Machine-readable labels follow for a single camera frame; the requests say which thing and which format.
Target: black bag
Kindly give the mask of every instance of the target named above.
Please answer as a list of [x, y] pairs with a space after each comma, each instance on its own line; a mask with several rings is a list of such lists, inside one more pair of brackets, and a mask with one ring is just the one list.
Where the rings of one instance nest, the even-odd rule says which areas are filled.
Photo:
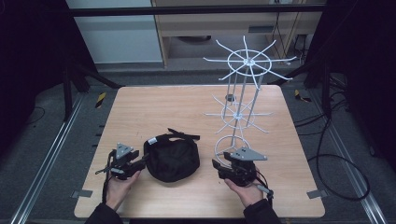
[[144, 144], [148, 155], [146, 166], [152, 176], [166, 183], [176, 182], [192, 175], [200, 166], [198, 146], [199, 135], [189, 135], [168, 129], [169, 134], [158, 135]]

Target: wooden table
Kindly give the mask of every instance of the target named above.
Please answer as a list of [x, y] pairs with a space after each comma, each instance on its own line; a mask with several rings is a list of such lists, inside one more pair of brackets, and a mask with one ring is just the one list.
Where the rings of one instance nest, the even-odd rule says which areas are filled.
[[[248, 85], [244, 99], [253, 98], [255, 87]], [[230, 191], [212, 166], [218, 140], [233, 133], [225, 128], [220, 113], [227, 86], [155, 86], [121, 88], [114, 101], [99, 146], [83, 189], [92, 190], [91, 198], [80, 197], [77, 217], [88, 217], [101, 202], [105, 174], [95, 175], [106, 165], [107, 155], [118, 142], [140, 150], [153, 136], [167, 128], [201, 135], [197, 141], [201, 166], [188, 178], [166, 184], [143, 170], [133, 190], [119, 209], [122, 217], [242, 217], [243, 205]], [[294, 128], [282, 91], [278, 86], [262, 86], [254, 112], [273, 114], [256, 116], [255, 127], [244, 130], [251, 148], [268, 157], [255, 161], [275, 193], [274, 209], [280, 217], [321, 217], [320, 198], [309, 199], [307, 192], [317, 189]]]

